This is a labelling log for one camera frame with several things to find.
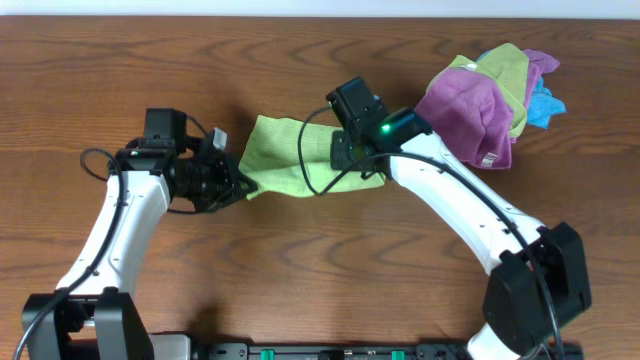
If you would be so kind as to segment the light green microfiber cloth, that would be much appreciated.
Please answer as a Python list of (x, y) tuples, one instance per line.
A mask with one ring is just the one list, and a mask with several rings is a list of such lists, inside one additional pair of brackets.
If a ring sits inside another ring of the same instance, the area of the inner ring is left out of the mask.
[(247, 198), (267, 192), (306, 198), (323, 190), (340, 174), (330, 165), (334, 131), (332, 126), (258, 116), (239, 164), (258, 185)]

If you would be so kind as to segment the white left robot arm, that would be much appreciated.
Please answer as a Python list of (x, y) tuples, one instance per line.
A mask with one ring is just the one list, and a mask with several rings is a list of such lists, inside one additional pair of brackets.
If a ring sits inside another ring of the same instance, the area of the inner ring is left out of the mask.
[(107, 193), (79, 257), (51, 293), (31, 295), (13, 356), (32, 359), (189, 359), (180, 333), (149, 333), (133, 301), (151, 237), (174, 198), (195, 213), (233, 204), (257, 185), (217, 151), (180, 158), (123, 149), (109, 160)]

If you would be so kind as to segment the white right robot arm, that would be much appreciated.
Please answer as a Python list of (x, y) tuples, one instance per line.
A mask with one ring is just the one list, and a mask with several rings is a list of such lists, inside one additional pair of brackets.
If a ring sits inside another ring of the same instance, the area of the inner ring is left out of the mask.
[(469, 171), (409, 108), (390, 114), (335, 108), (357, 164), (382, 171), (429, 205), (467, 244), (489, 277), (473, 359), (530, 356), (592, 305), (584, 245), (565, 222), (525, 214)]

